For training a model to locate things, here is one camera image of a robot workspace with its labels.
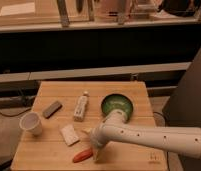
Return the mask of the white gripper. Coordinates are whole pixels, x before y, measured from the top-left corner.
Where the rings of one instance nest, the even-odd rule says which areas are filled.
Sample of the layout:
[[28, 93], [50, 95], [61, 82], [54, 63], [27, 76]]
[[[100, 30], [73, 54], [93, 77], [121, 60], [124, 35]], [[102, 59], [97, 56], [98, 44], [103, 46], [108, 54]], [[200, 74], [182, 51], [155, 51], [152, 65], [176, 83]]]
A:
[[89, 141], [92, 147], [93, 160], [98, 161], [102, 149], [106, 146], [106, 140], [103, 135], [96, 129], [86, 128], [82, 132], [89, 137]]

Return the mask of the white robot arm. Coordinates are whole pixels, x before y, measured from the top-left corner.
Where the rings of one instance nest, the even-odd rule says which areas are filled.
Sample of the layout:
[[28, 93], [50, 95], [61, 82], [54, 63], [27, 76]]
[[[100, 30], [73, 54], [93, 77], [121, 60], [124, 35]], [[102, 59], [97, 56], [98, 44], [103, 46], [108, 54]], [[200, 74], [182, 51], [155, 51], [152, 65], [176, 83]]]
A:
[[131, 126], [120, 109], [112, 110], [95, 128], [86, 131], [97, 161], [110, 142], [137, 144], [201, 160], [201, 128]]

